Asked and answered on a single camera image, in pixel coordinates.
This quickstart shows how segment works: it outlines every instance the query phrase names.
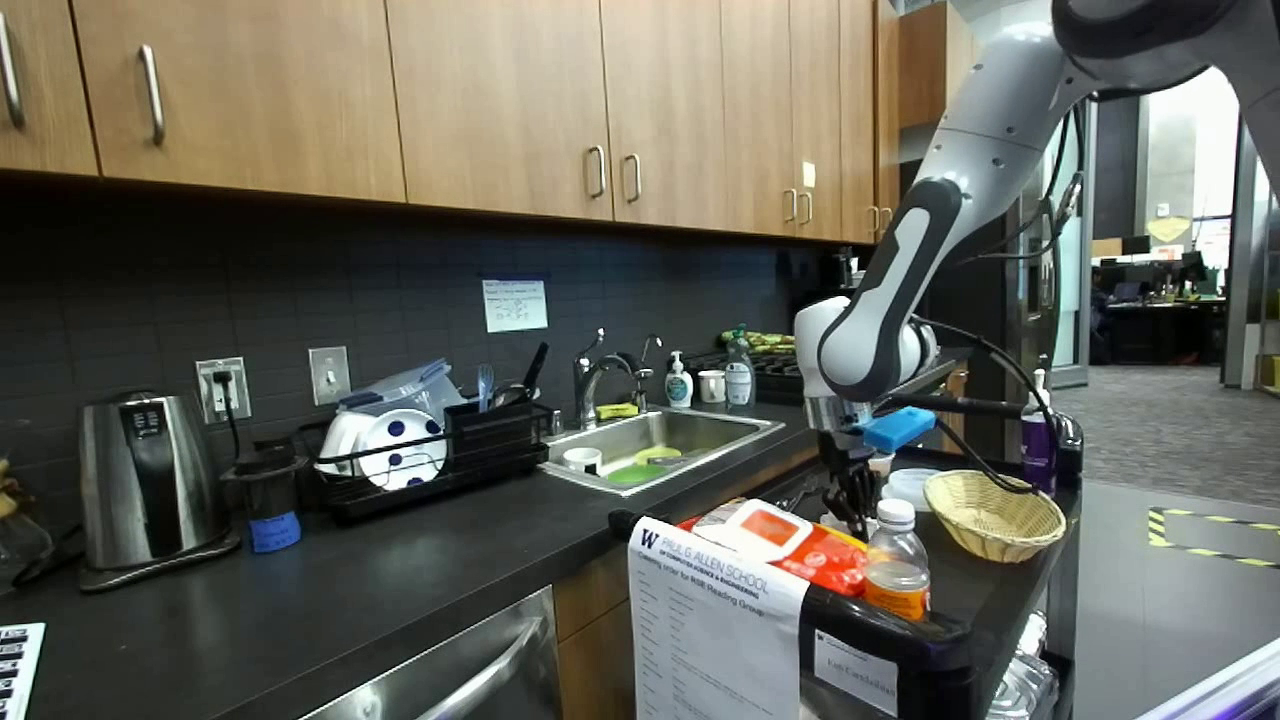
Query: electrical outlet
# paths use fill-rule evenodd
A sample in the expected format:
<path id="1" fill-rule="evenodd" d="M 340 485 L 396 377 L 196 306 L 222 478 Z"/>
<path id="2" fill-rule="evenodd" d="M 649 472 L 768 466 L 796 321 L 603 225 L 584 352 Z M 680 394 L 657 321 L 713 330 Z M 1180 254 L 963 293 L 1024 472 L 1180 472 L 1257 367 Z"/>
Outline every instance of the electrical outlet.
<path id="1" fill-rule="evenodd" d="M 246 356 L 210 356 L 210 358 L 196 358 L 196 384 L 200 384 L 204 424 L 223 424 L 229 412 L 231 412 L 235 418 L 249 418 L 249 414 L 252 414 Z"/>
<path id="2" fill-rule="evenodd" d="M 348 349 L 307 349 L 307 367 L 313 367 L 313 404 L 340 404 L 351 394 L 351 367 L 348 367 Z"/>

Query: dishwasher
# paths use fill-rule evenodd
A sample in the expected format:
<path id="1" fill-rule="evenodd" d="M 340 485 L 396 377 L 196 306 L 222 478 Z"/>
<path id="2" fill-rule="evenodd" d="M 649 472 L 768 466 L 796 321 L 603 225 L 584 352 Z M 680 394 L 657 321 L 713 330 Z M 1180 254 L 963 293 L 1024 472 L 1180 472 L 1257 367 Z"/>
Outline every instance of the dishwasher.
<path id="1" fill-rule="evenodd" d="M 557 720 L 554 589 L 431 643 L 305 720 Z"/>

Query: lower cabinet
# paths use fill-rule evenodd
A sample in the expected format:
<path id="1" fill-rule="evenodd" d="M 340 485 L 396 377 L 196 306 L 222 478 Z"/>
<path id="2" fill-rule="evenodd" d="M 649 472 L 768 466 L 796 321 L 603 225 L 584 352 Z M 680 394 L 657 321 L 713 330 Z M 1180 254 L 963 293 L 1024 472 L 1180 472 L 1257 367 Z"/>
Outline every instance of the lower cabinet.
<path id="1" fill-rule="evenodd" d="M 566 720 L 637 714 L 626 556 L 629 549 L 621 543 L 557 585 Z"/>

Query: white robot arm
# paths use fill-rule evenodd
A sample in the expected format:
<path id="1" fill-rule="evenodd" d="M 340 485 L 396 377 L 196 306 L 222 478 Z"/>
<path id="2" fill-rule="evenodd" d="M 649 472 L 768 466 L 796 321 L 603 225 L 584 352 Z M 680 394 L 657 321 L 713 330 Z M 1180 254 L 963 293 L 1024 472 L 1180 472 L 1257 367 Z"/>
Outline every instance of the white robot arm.
<path id="1" fill-rule="evenodd" d="M 796 314 L 810 424 L 837 431 L 930 370 L 937 343 L 907 314 L 937 267 L 1006 215 L 1056 124 L 1100 92 L 1152 92 L 1224 66 L 1280 174 L 1280 0 L 1052 0 L 1052 32 L 993 40 L 944 113 L 864 289 Z"/>

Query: cabinet door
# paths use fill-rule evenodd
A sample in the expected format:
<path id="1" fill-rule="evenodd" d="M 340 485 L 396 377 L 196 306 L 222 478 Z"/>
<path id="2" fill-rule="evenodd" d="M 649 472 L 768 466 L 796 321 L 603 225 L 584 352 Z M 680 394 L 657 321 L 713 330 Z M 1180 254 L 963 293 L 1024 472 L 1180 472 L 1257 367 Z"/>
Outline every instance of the cabinet door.
<path id="1" fill-rule="evenodd" d="M 71 8 L 104 174 L 406 198 L 382 0 Z"/>
<path id="2" fill-rule="evenodd" d="M 614 215 L 597 0 L 394 0 L 416 204 Z"/>
<path id="3" fill-rule="evenodd" d="M 95 171 L 68 2 L 0 0 L 0 167 Z"/>
<path id="4" fill-rule="evenodd" d="M 843 99 L 842 113 L 842 70 L 859 70 L 842 64 L 842 0 L 793 0 L 793 182 L 802 189 L 802 235 L 817 241 L 843 235 L 842 118 L 875 106 Z"/>
<path id="5" fill-rule="evenodd" d="M 875 235 L 886 233 L 886 225 L 893 220 L 898 204 L 901 204 L 901 19 L 898 12 L 875 0 Z"/>
<path id="6" fill-rule="evenodd" d="M 618 220 L 726 226 L 721 0 L 603 0 Z"/>
<path id="7" fill-rule="evenodd" d="M 950 113 L 976 52 L 951 2 L 931 2 L 898 19 L 901 28 L 901 126 L 931 126 Z"/>
<path id="8" fill-rule="evenodd" d="M 793 235 L 802 225 L 787 28 L 793 0 L 726 2 L 726 211 L 735 233 Z"/>
<path id="9" fill-rule="evenodd" d="M 842 195 L 843 235 L 875 241 L 875 2 L 842 0 Z"/>

